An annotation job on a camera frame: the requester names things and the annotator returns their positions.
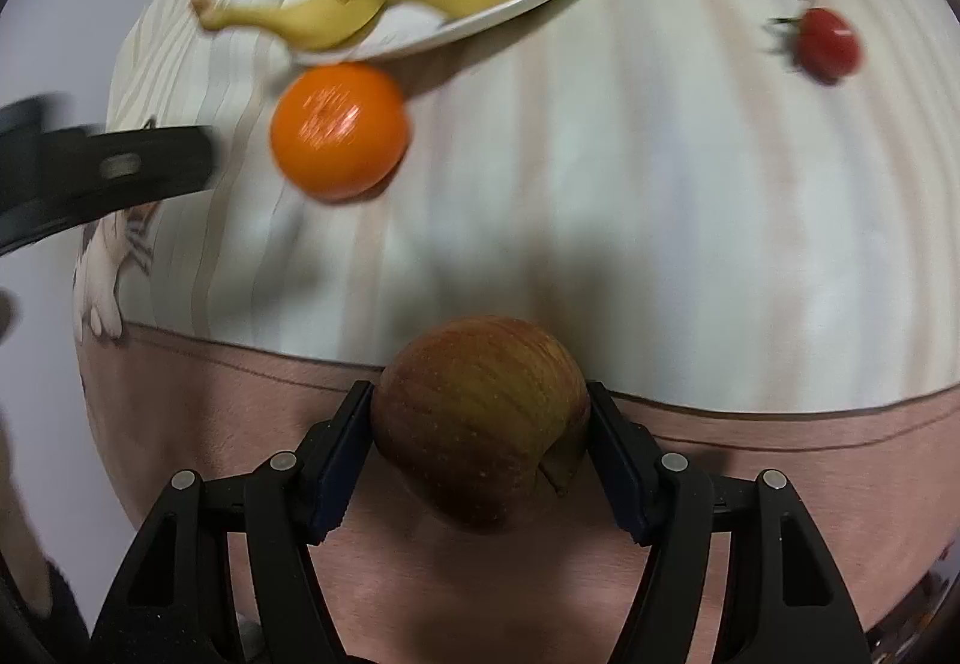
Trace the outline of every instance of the floor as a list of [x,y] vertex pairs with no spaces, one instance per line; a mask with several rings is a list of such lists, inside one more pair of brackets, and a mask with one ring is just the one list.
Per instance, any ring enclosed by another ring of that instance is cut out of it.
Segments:
[[[102,123],[114,56],[149,2],[10,0],[0,17],[0,106],[59,91],[70,99],[62,123]],[[0,287],[16,293],[23,317],[0,351],[0,409],[32,520],[92,622],[133,530],[85,418],[70,323],[78,243],[67,232],[0,259]]]

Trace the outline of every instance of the red apple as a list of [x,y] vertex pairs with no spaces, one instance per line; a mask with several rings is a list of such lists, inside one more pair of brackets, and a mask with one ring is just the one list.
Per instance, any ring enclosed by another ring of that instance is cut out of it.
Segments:
[[535,325],[477,317],[407,345],[373,394],[373,441],[407,484],[467,530],[507,530],[563,496],[584,454],[587,384]]

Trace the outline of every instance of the orange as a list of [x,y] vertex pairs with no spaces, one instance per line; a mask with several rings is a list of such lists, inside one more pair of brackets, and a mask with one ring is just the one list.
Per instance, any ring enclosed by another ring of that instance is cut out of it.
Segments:
[[353,198],[376,186],[409,142],[400,87],[359,63],[304,73],[283,93],[270,123],[280,171],[322,201]]

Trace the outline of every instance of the plate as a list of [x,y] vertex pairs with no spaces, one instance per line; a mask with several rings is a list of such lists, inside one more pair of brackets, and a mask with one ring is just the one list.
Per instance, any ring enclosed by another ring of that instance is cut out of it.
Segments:
[[[301,0],[284,1],[299,3]],[[435,8],[420,3],[390,5],[381,14],[376,27],[362,41],[323,52],[294,52],[294,61],[301,65],[327,65],[413,55],[496,27],[547,1],[507,0],[461,19],[448,19]]]

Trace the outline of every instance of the cherry tomato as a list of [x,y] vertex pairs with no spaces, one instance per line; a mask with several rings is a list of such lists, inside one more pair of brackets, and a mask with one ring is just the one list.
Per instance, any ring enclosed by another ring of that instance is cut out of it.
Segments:
[[828,8],[810,8],[800,18],[795,48],[800,67],[827,83],[855,73],[862,58],[853,28]]

